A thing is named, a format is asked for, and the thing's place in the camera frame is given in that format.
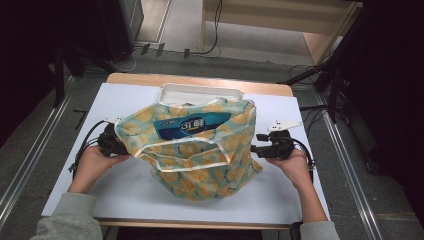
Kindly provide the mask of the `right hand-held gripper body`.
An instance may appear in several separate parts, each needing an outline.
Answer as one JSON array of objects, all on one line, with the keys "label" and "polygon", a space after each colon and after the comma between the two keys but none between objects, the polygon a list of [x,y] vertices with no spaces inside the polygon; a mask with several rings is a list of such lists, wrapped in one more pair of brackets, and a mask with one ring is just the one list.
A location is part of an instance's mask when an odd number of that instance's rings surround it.
[{"label": "right hand-held gripper body", "polygon": [[271,152],[267,154],[267,158],[285,160],[291,155],[295,144],[289,129],[297,126],[299,126],[298,122],[276,121],[268,128],[267,137],[271,142]]}]

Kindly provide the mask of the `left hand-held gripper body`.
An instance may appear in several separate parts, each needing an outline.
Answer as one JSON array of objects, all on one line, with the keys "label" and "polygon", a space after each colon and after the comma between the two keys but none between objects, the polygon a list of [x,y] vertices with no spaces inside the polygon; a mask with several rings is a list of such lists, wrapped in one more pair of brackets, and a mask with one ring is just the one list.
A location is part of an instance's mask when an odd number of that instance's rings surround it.
[{"label": "left hand-held gripper body", "polygon": [[104,131],[98,137],[97,144],[101,148],[101,153],[106,157],[112,154],[128,155],[126,146],[115,133],[113,123],[107,123]]}]

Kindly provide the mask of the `lemon print fabric bag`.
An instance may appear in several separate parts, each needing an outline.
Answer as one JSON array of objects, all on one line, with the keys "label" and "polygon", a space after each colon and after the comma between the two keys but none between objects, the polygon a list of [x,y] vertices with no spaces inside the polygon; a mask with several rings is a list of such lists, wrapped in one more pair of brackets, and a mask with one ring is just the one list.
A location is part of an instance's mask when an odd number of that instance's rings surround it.
[{"label": "lemon print fabric bag", "polygon": [[[154,122],[195,113],[226,112],[216,129],[164,140]],[[251,156],[256,125],[252,100],[218,98],[204,105],[152,104],[119,120],[115,133],[128,153],[152,166],[153,177],[174,196],[203,201],[228,197],[252,180],[262,166]]]}]

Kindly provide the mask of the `blue snack packet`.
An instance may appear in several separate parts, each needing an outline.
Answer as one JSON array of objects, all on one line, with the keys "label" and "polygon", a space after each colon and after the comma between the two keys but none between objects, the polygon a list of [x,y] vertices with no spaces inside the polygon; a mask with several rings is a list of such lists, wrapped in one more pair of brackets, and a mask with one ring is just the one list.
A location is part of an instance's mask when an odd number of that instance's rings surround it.
[{"label": "blue snack packet", "polygon": [[164,140],[181,139],[207,130],[216,129],[231,117],[226,112],[195,113],[184,117],[154,122],[158,136]]}]

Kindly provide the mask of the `white plastic tray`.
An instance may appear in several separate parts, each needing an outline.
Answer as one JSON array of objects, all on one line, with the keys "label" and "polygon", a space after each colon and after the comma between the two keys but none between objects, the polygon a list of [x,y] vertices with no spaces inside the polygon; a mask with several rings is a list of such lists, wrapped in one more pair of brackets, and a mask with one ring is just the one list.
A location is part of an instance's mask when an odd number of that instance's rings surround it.
[{"label": "white plastic tray", "polygon": [[167,83],[160,87],[158,102],[165,105],[204,105],[218,98],[241,101],[244,93],[235,88]]}]

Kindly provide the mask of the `person's right hand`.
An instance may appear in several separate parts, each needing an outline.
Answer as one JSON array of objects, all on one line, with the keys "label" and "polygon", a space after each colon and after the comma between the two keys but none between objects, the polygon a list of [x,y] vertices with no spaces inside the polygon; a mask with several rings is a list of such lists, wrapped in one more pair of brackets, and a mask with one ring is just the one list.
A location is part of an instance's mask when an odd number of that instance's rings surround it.
[{"label": "person's right hand", "polygon": [[299,192],[313,189],[306,155],[301,150],[293,150],[285,160],[267,158],[266,161],[280,168]]}]

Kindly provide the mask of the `person's left hand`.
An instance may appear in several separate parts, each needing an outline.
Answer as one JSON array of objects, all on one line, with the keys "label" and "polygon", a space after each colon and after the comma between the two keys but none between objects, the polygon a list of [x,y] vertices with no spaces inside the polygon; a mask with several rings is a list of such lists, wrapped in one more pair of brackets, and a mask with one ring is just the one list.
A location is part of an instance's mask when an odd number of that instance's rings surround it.
[{"label": "person's left hand", "polygon": [[101,148],[99,146],[88,147],[80,158],[77,172],[68,191],[71,193],[88,194],[96,181],[102,177],[109,168],[126,161],[128,158],[129,155],[106,157],[101,153]]}]

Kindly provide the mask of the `black metal stand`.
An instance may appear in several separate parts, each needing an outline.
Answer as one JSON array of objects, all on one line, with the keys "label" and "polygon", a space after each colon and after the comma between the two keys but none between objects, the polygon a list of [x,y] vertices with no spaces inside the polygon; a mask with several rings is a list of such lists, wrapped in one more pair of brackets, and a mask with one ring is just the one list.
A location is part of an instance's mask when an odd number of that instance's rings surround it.
[{"label": "black metal stand", "polygon": [[339,90],[341,89],[342,65],[345,62],[345,55],[355,34],[359,31],[360,25],[364,19],[364,12],[359,11],[359,15],[350,24],[349,29],[341,39],[337,47],[329,53],[327,60],[321,64],[301,73],[288,80],[282,81],[282,84],[292,86],[302,80],[317,75],[317,80],[313,83],[313,88],[318,93],[323,93],[330,88],[327,99],[327,113],[333,123],[336,122],[336,106]]}]

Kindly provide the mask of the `wooden table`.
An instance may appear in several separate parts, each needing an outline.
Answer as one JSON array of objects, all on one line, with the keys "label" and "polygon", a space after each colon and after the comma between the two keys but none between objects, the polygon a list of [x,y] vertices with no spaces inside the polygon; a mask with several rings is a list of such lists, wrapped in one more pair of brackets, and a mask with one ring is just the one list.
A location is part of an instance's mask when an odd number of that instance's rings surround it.
[{"label": "wooden table", "polygon": [[[287,85],[271,83],[254,83],[228,79],[212,79],[188,76],[172,76],[158,74],[111,74],[108,79],[111,84],[133,84],[143,86],[161,86],[166,83],[189,83],[195,86],[208,87],[237,87],[247,93],[269,94],[277,96],[292,96],[292,90]],[[189,221],[189,220],[144,220],[144,219],[113,219],[99,218],[102,225],[131,226],[131,227],[173,227],[173,228],[212,228],[212,229],[287,229],[288,223],[259,224],[259,223],[224,223],[218,221]]]}]

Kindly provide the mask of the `dark cabinet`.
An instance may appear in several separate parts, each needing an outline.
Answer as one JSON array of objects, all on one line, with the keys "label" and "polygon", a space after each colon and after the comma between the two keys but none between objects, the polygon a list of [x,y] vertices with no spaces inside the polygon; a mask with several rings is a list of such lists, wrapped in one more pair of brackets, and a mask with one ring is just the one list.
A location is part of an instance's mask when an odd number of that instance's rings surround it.
[{"label": "dark cabinet", "polygon": [[141,0],[98,0],[106,30],[106,58],[130,54],[144,20]]}]

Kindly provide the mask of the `light wooden desk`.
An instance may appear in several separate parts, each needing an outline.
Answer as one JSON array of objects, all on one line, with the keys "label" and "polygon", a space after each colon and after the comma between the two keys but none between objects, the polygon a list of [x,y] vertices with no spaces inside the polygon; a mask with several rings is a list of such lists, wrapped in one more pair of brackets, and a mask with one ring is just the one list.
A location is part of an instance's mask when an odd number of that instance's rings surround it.
[{"label": "light wooden desk", "polygon": [[315,65],[356,19],[359,0],[223,0],[223,23],[302,32]]}]

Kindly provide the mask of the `black curtain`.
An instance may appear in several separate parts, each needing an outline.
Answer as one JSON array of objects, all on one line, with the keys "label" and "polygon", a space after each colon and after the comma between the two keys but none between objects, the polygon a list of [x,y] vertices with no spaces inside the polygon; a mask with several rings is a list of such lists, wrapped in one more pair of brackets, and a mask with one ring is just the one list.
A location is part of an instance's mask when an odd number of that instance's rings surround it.
[{"label": "black curtain", "polygon": [[363,0],[344,74],[374,140],[369,160],[403,186],[424,226],[424,0]]},{"label": "black curtain", "polygon": [[84,0],[0,0],[0,147],[51,91],[64,98],[65,21]]}]

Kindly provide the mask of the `metal floor rail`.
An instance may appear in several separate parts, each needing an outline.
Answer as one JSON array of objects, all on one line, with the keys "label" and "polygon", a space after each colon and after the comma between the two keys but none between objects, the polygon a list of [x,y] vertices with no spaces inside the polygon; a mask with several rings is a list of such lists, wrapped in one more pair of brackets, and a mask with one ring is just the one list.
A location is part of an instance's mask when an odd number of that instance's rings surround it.
[{"label": "metal floor rail", "polygon": [[368,239],[383,240],[374,212],[362,188],[358,175],[355,172],[338,126],[331,119],[328,110],[323,112],[323,119],[337,153],[337,159],[340,162],[346,186],[349,188],[349,196],[352,197],[352,200],[355,203],[357,215],[364,226]]},{"label": "metal floor rail", "polygon": [[56,129],[73,94],[76,78],[70,76],[65,81],[65,96],[61,103],[50,111],[41,131],[25,155],[23,162],[14,175],[11,183],[0,199],[0,231],[3,229],[10,213],[12,212],[25,184],[34,170],[44,148],[49,142],[52,133]]}]

